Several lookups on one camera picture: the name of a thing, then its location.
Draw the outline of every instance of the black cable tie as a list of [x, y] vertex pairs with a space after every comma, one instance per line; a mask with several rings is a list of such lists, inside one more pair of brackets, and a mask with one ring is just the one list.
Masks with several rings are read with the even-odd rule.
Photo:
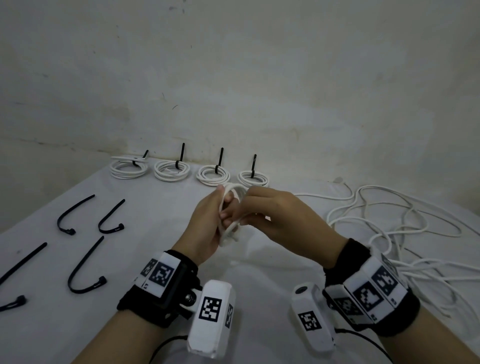
[[[145, 151], [144, 156], [142, 158], [145, 158], [147, 156], [147, 154], [148, 154], [148, 149]], [[134, 161], [132, 161], [132, 164], [134, 166], [138, 167], [138, 165]]]
[[98, 241], [95, 243], [94, 246], [92, 246], [90, 248], [90, 250], [88, 251], [87, 254], [85, 254], [85, 256], [82, 258], [82, 260], [80, 261], [80, 263], [78, 263], [78, 265], [75, 267], [75, 269], [73, 270], [73, 272], [70, 274], [70, 276], [68, 277], [68, 281], [67, 281], [67, 284], [68, 284], [68, 288], [73, 292], [73, 293], [76, 293], [76, 294], [82, 294], [82, 293], [87, 293], [87, 292], [90, 292], [90, 291], [93, 291], [95, 289], [97, 289], [98, 287], [101, 287], [103, 286], [106, 282], [107, 282], [107, 279], [104, 277], [104, 276], [101, 276], [99, 279], [98, 279], [98, 282], [91, 285], [90, 287], [87, 287], [87, 288], [84, 288], [82, 290], [76, 290], [74, 288], [72, 288], [72, 280], [73, 280], [73, 277], [75, 277], [75, 274], [80, 270], [80, 268], [82, 267], [82, 265], [84, 265], [84, 263], [87, 261], [88, 257], [90, 255], [92, 255], [92, 253], [94, 252], [94, 250], [100, 245], [100, 243], [103, 241], [103, 239], [105, 238], [105, 236], [102, 235], [102, 237], [100, 239], [98, 239]]
[[90, 197], [87, 197], [86, 199], [80, 201], [79, 203], [73, 205], [72, 207], [70, 207], [67, 211], [65, 211], [63, 214], [60, 215], [60, 217], [57, 219], [57, 226], [58, 228], [60, 229], [60, 231], [63, 231], [69, 235], [74, 235], [76, 233], [75, 229], [62, 229], [60, 227], [60, 221], [62, 221], [62, 219], [67, 216], [68, 214], [70, 214], [73, 210], [75, 210], [78, 206], [80, 206], [82, 203], [90, 200], [91, 198], [94, 198], [95, 195], [91, 195]]
[[100, 226], [117, 210], [117, 208], [119, 208], [120, 206], [122, 206], [122, 204], [125, 202], [125, 199], [121, 200], [120, 202], [117, 203], [117, 205], [108, 213], [105, 215], [105, 217], [103, 219], [100, 220], [100, 222], [98, 223], [98, 229], [100, 230], [100, 232], [102, 234], [111, 234], [113, 232], [117, 232], [117, 231], [120, 231], [120, 230], [123, 230], [125, 227], [123, 224], [119, 224], [116, 228], [114, 229], [110, 229], [110, 230], [102, 230], [100, 228]]
[[218, 167], [222, 164], [222, 157], [223, 157], [223, 147], [220, 149], [220, 159], [218, 160], [218, 164], [215, 166], [215, 173], [218, 174]]
[[180, 168], [179, 168], [179, 162], [183, 162], [183, 151], [184, 151], [184, 150], [185, 150], [185, 143], [183, 143], [183, 144], [181, 145], [180, 161], [177, 160], [177, 161], [175, 162], [175, 168], [178, 169], [178, 170], [180, 169]]
[[255, 162], [257, 161], [257, 155], [253, 156], [253, 164], [252, 164], [252, 178], [255, 175]]
[[[7, 273], [5, 273], [0, 278], [0, 285], [3, 282], [5, 282], [8, 279], [8, 277], [10, 277], [13, 273], [15, 273], [22, 265], [24, 265], [26, 262], [28, 262], [30, 259], [32, 259], [35, 255], [37, 255], [47, 245], [48, 245], [47, 243], [41, 244], [38, 248], [36, 248], [29, 255], [27, 255], [25, 258], [23, 258], [20, 262], [15, 264], [15, 266], [12, 269], [10, 269]], [[1, 306], [0, 307], [0, 312], [11, 310], [13, 308], [23, 306], [25, 303], [27, 303], [27, 299], [25, 298], [25, 296], [24, 295], [18, 296], [15, 301], [10, 302], [9, 304], [6, 304], [4, 306]]]

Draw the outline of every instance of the left hand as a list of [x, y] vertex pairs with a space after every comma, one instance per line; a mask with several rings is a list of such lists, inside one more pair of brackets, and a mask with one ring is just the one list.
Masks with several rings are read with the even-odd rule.
[[[198, 266], [210, 258], [218, 248], [220, 242], [217, 229], [220, 220], [218, 206], [222, 203], [224, 191], [224, 186], [219, 185], [198, 203], [185, 232], [172, 247]], [[231, 200], [231, 196], [227, 195], [226, 202], [227, 199]]]

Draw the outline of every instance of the white table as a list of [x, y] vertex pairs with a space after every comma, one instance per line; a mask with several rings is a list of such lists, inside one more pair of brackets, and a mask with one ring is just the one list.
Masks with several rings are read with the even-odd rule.
[[[195, 179], [199, 166], [193, 165], [188, 179], [167, 183], [154, 178], [151, 170], [135, 180], [117, 180], [108, 168], [99, 170], [60, 197], [0, 236], [0, 267], [3, 274], [43, 242], [48, 246], [11, 276], [0, 288], [0, 304], [24, 294], [26, 305], [0, 313], [0, 363], [69, 363], [115, 313], [116, 305], [129, 289], [155, 251], [166, 250], [180, 237], [197, 202], [211, 192], [211, 187]], [[289, 184], [273, 181], [272, 187], [292, 192], [312, 192], [346, 196], [340, 184], [301, 181]], [[88, 197], [96, 197], [70, 213], [64, 228], [75, 228], [69, 236], [56, 226], [58, 216]], [[372, 199], [391, 196], [374, 191]], [[73, 294], [67, 278], [80, 259], [102, 235], [97, 224], [121, 199], [126, 202], [102, 226], [112, 229], [119, 223], [125, 229], [105, 235], [74, 278], [76, 288], [84, 288], [105, 276], [108, 283], [86, 294]], [[303, 197], [316, 212], [325, 217], [339, 201]], [[474, 214], [449, 205], [452, 212], [480, 226]], [[398, 224], [401, 210], [372, 207], [371, 217], [381, 226]], [[439, 229], [452, 229], [439, 224]], [[341, 233], [366, 241], [372, 232], [360, 224], [339, 224]], [[343, 335], [337, 338], [332, 357], [319, 356], [308, 349], [306, 340], [289, 313], [290, 295], [297, 284], [314, 281], [323, 286], [323, 270], [316, 263], [291, 254], [269, 241], [253, 228], [241, 232], [243, 241], [218, 252], [200, 267], [203, 283], [208, 279], [230, 282], [237, 292], [237, 307], [224, 363], [387, 363], [370, 344]], [[477, 264], [480, 238], [465, 231], [461, 239], [422, 234], [408, 238], [417, 253]], [[478, 308], [480, 295], [474, 282], [456, 285]], [[440, 296], [445, 290], [433, 287]], [[452, 320], [445, 321], [477, 353], [478, 325], [461, 305]], [[165, 338], [188, 333], [190, 322], [180, 318]], [[341, 327], [346, 323], [339, 319]], [[374, 338], [374, 334], [365, 331]], [[158, 356], [163, 363], [203, 363], [208, 360], [188, 354], [184, 341], [166, 347]]]

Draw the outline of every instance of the wrist strap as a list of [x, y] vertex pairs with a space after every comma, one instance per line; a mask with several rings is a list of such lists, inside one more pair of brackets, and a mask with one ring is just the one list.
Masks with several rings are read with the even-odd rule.
[[325, 271], [324, 296], [354, 328], [394, 336], [418, 315], [420, 301], [378, 249], [349, 239], [335, 266]]
[[162, 328], [167, 328], [178, 315], [189, 319], [192, 312], [180, 304], [188, 306], [191, 290], [202, 289], [197, 272], [198, 266], [183, 254], [174, 250], [163, 252], [148, 262], [117, 310], [130, 310]]

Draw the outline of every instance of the tangled white cable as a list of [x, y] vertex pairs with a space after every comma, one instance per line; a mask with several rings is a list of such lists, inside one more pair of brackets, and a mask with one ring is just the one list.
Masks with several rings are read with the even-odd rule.
[[181, 161], [161, 160], [155, 163], [153, 170], [155, 177], [159, 180], [165, 182], [177, 182], [187, 178], [188, 172], [190, 171], [190, 165]]
[[252, 177], [251, 170], [243, 170], [237, 175], [237, 178], [241, 184], [247, 187], [252, 187], [252, 186], [268, 187], [268, 185], [270, 184], [270, 179], [268, 178], [268, 176], [264, 173], [257, 172], [257, 171], [254, 172], [254, 175]]
[[[110, 173], [119, 180], [131, 180], [143, 176], [148, 170], [147, 158], [112, 157], [112, 159], [115, 159], [115, 161], [110, 164]], [[132, 162], [135, 162], [138, 170], [122, 169], [134, 166]]]
[[[210, 178], [207, 177], [207, 174], [215, 174], [219, 175], [220, 177]], [[206, 184], [207, 186], [217, 187], [219, 184], [224, 184], [230, 181], [230, 173], [222, 166], [216, 166], [211, 164], [208, 166], [200, 167], [197, 173], [197, 179], [201, 183]]]
[[[465, 276], [465, 277], [462, 277], [462, 276], [461, 277], [445, 277], [441, 274], [440, 271], [438, 271], [438, 267], [452, 266], [452, 267], [469, 269], [469, 270], [473, 270], [473, 271], [476, 271], [476, 272], [480, 272], [480, 267], [474, 267], [474, 266], [470, 266], [470, 265], [467, 265], [467, 264], [444, 261], [444, 260], [441, 260], [441, 259], [422, 258], [418, 254], [416, 254], [415, 252], [413, 252], [409, 249], [406, 249], [404, 247], [404, 245], [405, 245], [404, 242], [402, 244], [400, 244], [397, 241], [397, 239], [395, 238], [395, 236], [397, 236], [397, 235], [405, 236], [405, 235], [411, 235], [411, 234], [420, 234], [420, 233], [423, 233], [423, 232], [429, 232], [429, 233], [432, 233], [432, 234], [437, 234], [437, 235], [447, 236], [447, 237], [460, 237], [462, 235], [462, 229], [459, 225], [457, 225], [456, 223], [454, 223], [452, 221], [447, 220], [446, 218], [444, 218], [442, 216], [433, 214], [431, 212], [422, 211], [422, 210], [419, 210], [419, 209], [415, 208], [412, 201], [424, 204], [425, 206], [427, 206], [429, 208], [442, 211], [449, 218], [465, 225], [466, 227], [468, 227], [470, 230], [472, 230], [477, 235], [480, 235], [480, 231], [478, 231], [475, 228], [473, 228], [472, 226], [466, 224], [465, 222], [463, 222], [462, 220], [457, 218], [454, 214], [452, 214], [451, 212], [449, 212], [448, 210], [446, 210], [442, 207], [439, 207], [437, 205], [434, 205], [430, 202], [419, 199], [417, 197], [413, 197], [413, 196], [401, 193], [401, 192], [393, 190], [391, 188], [384, 187], [384, 186], [377, 186], [377, 185], [365, 185], [365, 186], [362, 186], [362, 187], [358, 188], [356, 190], [356, 192], [353, 193], [352, 189], [350, 189], [350, 187], [348, 187], [348, 185], [345, 184], [345, 186], [350, 190], [351, 196], [349, 196], [349, 197], [331, 197], [331, 196], [324, 196], [324, 195], [319, 195], [319, 194], [308, 194], [308, 193], [299, 193], [299, 194], [295, 194], [295, 195], [297, 195], [297, 196], [313, 196], [313, 197], [319, 197], [319, 198], [326, 198], [326, 199], [330, 199], [330, 200], [343, 200], [343, 201], [354, 198], [352, 203], [350, 203], [348, 205], [345, 205], [345, 206], [340, 206], [340, 207], [334, 208], [333, 210], [331, 210], [327, 214], [326, 222], [328, 223], [329, 226], [333, 227], [336, 222], [343, 221], [343, 220], [359, 220], [359, 221], [365, 222], [375, 232], [375, 234], [369, 239], [369, 241], [367, 242], [366, 245], [370, 245], [378, 237], [385, 238], [385, 240], [387, 241], [387, 249], [383, 252], [385, 255], [389, 254], [392, 251], [393, 246], [395, 246], [395, 253], [398, 256], [398, 260], [390, 259], [390, 261], [392, 262], [392, 264], [394, 264], [398, 268], [398, 270], [402, 273], [402, 275], [408, 280], [409, 286], [415, 291], [415, 293], [419, 296], [420, 299], [422, 299], [423, 301], [431, 304], [442, 315], [444, 315], [446, 317], [450, 317], [450, 314], [447, 312], [447, 310], [454, 308], [454, 306], [455, 306], [454, 303], [457, 301], [457, 297], [459, 297], [465, 302], [465, 304], [469, 307], [469, 309], [472, 310], [472, 312], [475, 315], [477, 321], [480, 323], [480, 316], [477, 313], [475, 307], [466, 299], [466, 297], [459, 290], [457, 290], [455, 287], [453, 287], [451, 285], [451, 282], [455, 282], [455, 281], [478, 281], [478, 280], [480, 280], [480, 275], [478, 275], [478, 276]], [[387, 201], [369, 203], [366, 200], [365, 196], [362, 194], [362, 191], [367, 190], [367, 189], [378, 189], [378, 190], [387, 191], [387, 192], [390, 192], [392, 194], [395, 194], [398, 197], [402, 198], [406, 202], [406, 205], [401, 205], [401, 204], [387, 202]], [[356, 203], [357, 203], [359, 197], [363, 200], [364, 203], [363, 204], [361, 203], [361, 204], [357, 205]], [[402, 224], [400, 226], [396, 227], [395, 229], [393, 229], [392, 231], [384, 231], [381, 228], [379, 228], [378, 225], [375, 224], [373, 221], [369, 220], [367, 218], [368, 207], [372, 206], [372, 205], [380, 205], [380, 204], [394, 205], [394, 206], [400, 206], [400, 207], [406, 208], [407, 211], [402, 216]], [[355, 208], [361, 208], [361, 207], [363, 207], [363, 212], [362, 212], [361, 217], [346, 216], [351, 210], [353, 210]], [[336, 211], [339, 211], [339, 210], [345, 210], [345, 211], [339, 217], [332, 218], [332, 214], [335, 213]], [[410, 224], [405, 223], [405, 220], [410, 213], [414, 213], [419, 217], [422, 226], [415, 227], [415, 226], [411, 226]], [[451, 234], [451, 233], [449, 234], [449, 233], [443, 233], [443, 232], [430, 230], [428, 221], [425, 218], [424, 214], [433, 216], [435, 218], [438, 218], [440, 220], [443, 220], [443, 221], [449, 223], [450, 225], [454, 226], [458, 230], [458, 232], [455, 233], [455, 234]], [[416, 255], [417, 257], [419, 257], [420, 259], [417, 259], [417, 260], [414, 260], [410, 263], [407, 263], [407, 262], [404, 261], [402, 250], [408, 250], [411, 253], [413, 253], [414, 255]], [[438, 273], [438, 275], [435, 275], [431, 272], [428, 272], [429, 270], [436, 271]], [[440, 303], [436, 302], [429, 295], [427, 295], [425, 292], [422, 291], [422, 289], [418, 285], [417, 280], [437, 281], [437, 282], [445, 285], [452, 294], [453, 304], [445, 305], [445, 304], [440, 304]]]
[[[222, 211], [223, 200], [230, 191], [233, 192], [234, 197], [237, 198], [238, 201], [242, 201], [243, 197], [248, 191], [247, 187], [239, 183], [224, 183], [223, 185], [225, 187], [225, 192], [223, 193], [222, 202], [218, 207], [218, 213]], [[238, 226], [239, 223], [240, 220], [236, 220], [232, 222], [228, 228], [225, 229], [222, 225], [222, 222], [218, 222], [218, 231], [220, 232], [220, 246], [226, 246], [231, 244], [233, 241], [237, 241], [236, 237], [233, 234], [233, 230]]]

